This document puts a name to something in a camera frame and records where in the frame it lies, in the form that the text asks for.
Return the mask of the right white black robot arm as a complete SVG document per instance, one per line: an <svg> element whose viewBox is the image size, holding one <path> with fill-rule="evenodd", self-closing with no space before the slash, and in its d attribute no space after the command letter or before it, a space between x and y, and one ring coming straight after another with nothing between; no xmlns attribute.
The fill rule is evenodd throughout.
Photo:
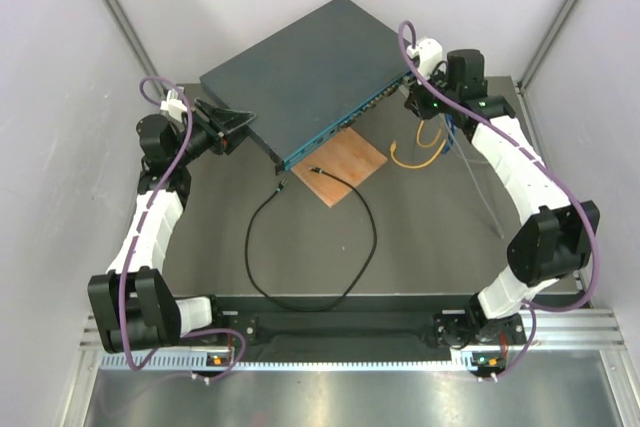
<svg viewBox="0 0 640 427"><path fill-rule="evenodd" d="M506 267L471 297L461 326L442 333L457 348L492 342L513 329L522 306L587 265L600 212L550 179L511 103L490 94L480 51L445 54L437 42L423 39L402 54L413 75L406 108L422 121L449 118L493 169L519 216Z"/></svg>

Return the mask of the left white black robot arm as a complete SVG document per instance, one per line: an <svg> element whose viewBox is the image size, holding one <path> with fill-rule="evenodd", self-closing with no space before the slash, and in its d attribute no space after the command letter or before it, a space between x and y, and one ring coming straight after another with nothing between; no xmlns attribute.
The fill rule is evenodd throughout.
<svg viewBox="0 0 640 427"><path fill-rule="evenodd" d="M176 299L162 277L169 242L191 190L190 162L207 151L233 152L247 137L253 112L173 97L136 125L143 152L134 216L116 258L88 283L103 348L109 353L173 347L194 332L205 343L226 334L212 296Z"/></svg>

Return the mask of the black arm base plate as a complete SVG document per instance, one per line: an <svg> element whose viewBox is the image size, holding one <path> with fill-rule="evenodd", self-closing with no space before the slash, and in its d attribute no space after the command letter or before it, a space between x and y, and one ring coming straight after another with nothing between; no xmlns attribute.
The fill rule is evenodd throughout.
<svg viewBox="0 0 640 427"><path fill-rule="evenodd" d="M338 305L323 297L220 296L214 300L214 327L240 331L252 346L277 335L350 339L407 336L430 348L520 346L522 318L487 320L469 295L355 295Z"/></svg>

